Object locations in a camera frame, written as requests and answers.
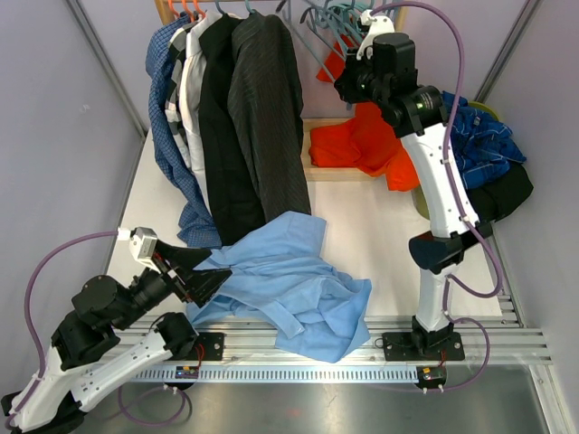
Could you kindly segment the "teal hanger of plaid shirt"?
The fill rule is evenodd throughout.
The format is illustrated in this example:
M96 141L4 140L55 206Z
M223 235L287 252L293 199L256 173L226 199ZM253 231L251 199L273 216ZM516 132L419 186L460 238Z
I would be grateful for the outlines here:
M346 59L344 52L347 51L347 45L338 33L327 27L325 14L320 6L308 6L302 13L299 22L305 24L310 32L329 48L331 53L334 53L342 61Z

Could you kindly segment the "light blue shirt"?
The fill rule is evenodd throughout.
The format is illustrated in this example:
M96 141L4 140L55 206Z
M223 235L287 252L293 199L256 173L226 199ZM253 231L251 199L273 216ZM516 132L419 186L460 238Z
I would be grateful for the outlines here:
M276 348L336 363L370 338L365 313L372 291L321 257L325 220L285 212L232 246L213 250L200 270L232 275L203 307L189 304L194 326L227 316L260 319L277 331Z

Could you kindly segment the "blue plaid shirt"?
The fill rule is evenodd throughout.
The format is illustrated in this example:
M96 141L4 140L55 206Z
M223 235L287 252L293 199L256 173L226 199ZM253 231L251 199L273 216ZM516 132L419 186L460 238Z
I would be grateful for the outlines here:
M466 190L494 181L512 164L524 164L527 160L507 125L487 111L470 106L463 97L458 98L451 146Z

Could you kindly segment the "teal hanger of light shirt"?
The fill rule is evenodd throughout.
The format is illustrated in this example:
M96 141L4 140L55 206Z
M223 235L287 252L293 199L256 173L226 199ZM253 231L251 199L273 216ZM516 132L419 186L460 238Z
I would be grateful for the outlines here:
M278 1L276 6L276 14L285 24L292 22L307 41L304 43L307 43L317 54L317 59L310 57L304 48L299 47L297 55L295 49L304 101L302 115L304 118L349 118L352 111L339 98L333 84L317 78L330 50L310 32L305 24L299 22L302 13L312 4L320 5L321 2Z

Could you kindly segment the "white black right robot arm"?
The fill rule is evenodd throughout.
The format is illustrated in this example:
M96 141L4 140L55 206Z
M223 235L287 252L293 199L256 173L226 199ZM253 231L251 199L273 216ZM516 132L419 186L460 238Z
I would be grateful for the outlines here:
M481 223L460 182L442 94L417 82L415 45L405 33L369 34L346 56L335 88L348 103L372 102L402 142L418 174L430 229L410 239L420 269L419 305L408 332L382 336L387 361L462 361L462 341L450 319L451 277L465 252L492 230Z

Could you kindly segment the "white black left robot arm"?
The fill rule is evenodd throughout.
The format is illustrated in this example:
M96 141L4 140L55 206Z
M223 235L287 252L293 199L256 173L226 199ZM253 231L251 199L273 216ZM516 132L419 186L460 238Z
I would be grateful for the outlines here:
M120 231L130 254L144 269L127 286L109 275L89 279L71 300L40 366L20 392L1 400L12 433L70 433L104 398L148 367L184 360L199 334L182 312L163 314L131 348L107 363L119 331L129 329L166 298L203 307L228 279L230 269L204 269L206 248L171 246L147 228Z

